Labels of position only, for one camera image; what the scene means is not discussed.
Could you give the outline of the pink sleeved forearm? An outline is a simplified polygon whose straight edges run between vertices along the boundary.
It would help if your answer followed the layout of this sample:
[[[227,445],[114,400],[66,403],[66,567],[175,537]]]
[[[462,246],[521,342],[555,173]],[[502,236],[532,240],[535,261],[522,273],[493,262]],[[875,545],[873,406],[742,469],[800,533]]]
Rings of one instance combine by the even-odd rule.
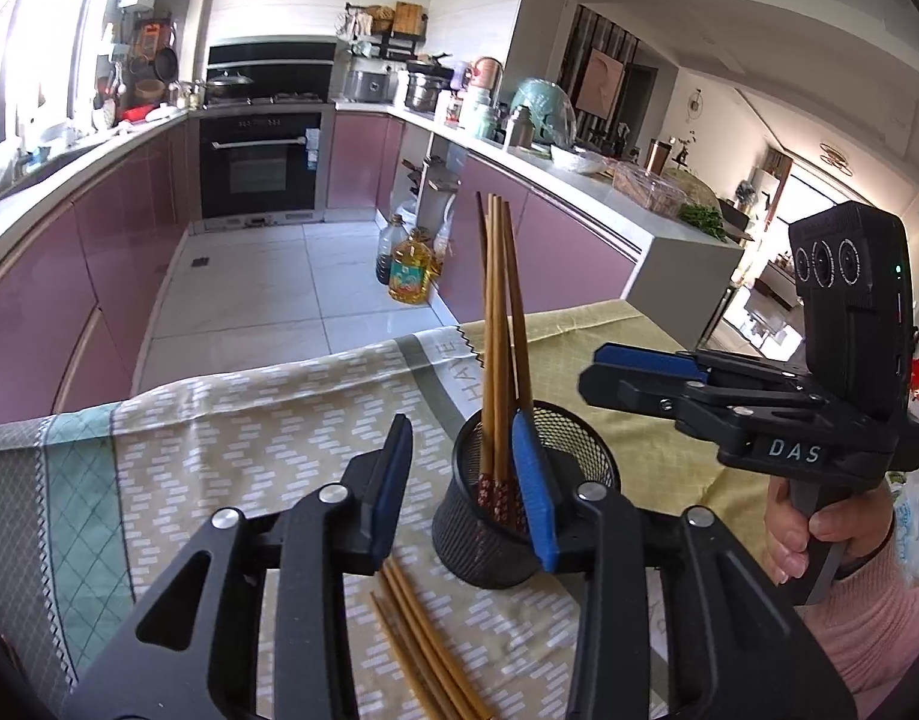
[[[882,706],[919,656],[919,588],[907,582],[893,536],[800,616],[850,689],[860,718]]]

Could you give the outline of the right hand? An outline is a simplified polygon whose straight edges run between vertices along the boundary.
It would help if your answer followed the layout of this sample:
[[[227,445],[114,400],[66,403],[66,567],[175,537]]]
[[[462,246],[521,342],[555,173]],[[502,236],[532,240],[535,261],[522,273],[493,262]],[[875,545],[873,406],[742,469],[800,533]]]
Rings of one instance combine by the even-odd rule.
[[[803,577],[809,567],[807,544],[811,538],[845,544],[843,566],[866,561],[887,543],[892,520],[894,507],[886,481],[806,517],[791,502],[790,481],[772,478],[764,515],[765,570],[775,583]]]

